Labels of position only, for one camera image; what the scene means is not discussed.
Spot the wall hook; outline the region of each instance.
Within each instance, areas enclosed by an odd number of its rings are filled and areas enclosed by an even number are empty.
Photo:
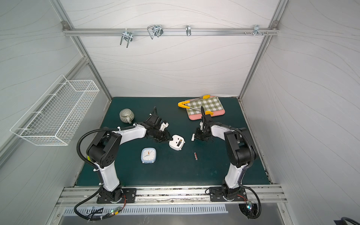
[[[150,25],[148,26],[148,32],[151,39],[154,39],[154,36],[160,37],[164,31],[162,30],[161,25]]]
[[[133,35],[128,32],[127,30],[125,30],[125,32],[122,33],[121,36],[121,40],[120,40],[120,45],[122,43],[123,40],[127,41],[126,47],[129,46],[129,43],[132,41]]]
[[[259,32],[259,25],[255,25],[254,31],[251,32],[251,33],[253,34],[253,36],[255,36],[255,35],[264,35],[264,33]]]
[[[190,36],[191,35],[191,27],[190,27],[190,25],[186,25],[185,29],[186,29],[186,36]]]

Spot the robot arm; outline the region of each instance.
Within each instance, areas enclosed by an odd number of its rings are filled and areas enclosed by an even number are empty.
[[[89,160],[98,167],[103,178],[103,188],[99,192],[103,199],[112,203],[121,200],[121,184],[115,170],[119,145],[148,136],[154,138],[156,142],[172,140],[170,133],[165,129],[168,125],[157,115],[157,110],[154,108],[150,117],[144,122],[123,129],[119,128],[119,131],[98,132],[86,153]]]
[[[222,194],[226,200],[231,201],[240,193],[242,178],[257,155],[254,142],[246,128],[237,129],[215,123],[210,115],[205,115],[203,107],[201,107],[201,113],[202,121],[200,128],[196,129],[195,138],[208,141],[211,136],[214,136],[225,141],[230,167],[223,181]]]

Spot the white wire basket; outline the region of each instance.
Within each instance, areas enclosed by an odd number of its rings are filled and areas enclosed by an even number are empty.
[[[53,83],[48,90],[56,91],[45,92],[10,129],[12,133],[34,145],[69,144],[99,89],[92,80],[67,80],[64,76],[60,79],[65,81]],[[39,105],[44,96],[47,101]]]

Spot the yellow tongs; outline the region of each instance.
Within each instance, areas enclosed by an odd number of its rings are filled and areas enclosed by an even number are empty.
[[[210,98],[210,95],[204,95],[202,97],[199,97],[199,98],[195,98],[195,99],[192,99],[192,100],[188,100],[188,101],[184,101],[184,102],[179,102],[177,105],[181,108],[185,108],[185,109],[193,109],[193,110],[198,110],[198,111],[201,111],[201,109],[196,109],[196,108],[193,108],[193,107],[190,107],[190,106],[187,106],[185,104],[187,103],[190,103],[190,102],[193,102],[193,101],[197,101],[199,99],[207,99],[207,98]],[[212,111],[205,111],[205,115],[214,115],[214,113]]]

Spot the ceramic mug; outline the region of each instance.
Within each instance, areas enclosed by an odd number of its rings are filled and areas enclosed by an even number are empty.
[[[124,123],[131,123],[134,117],[134,113],[130,109],[123,109],[120,112],[120,119]]]

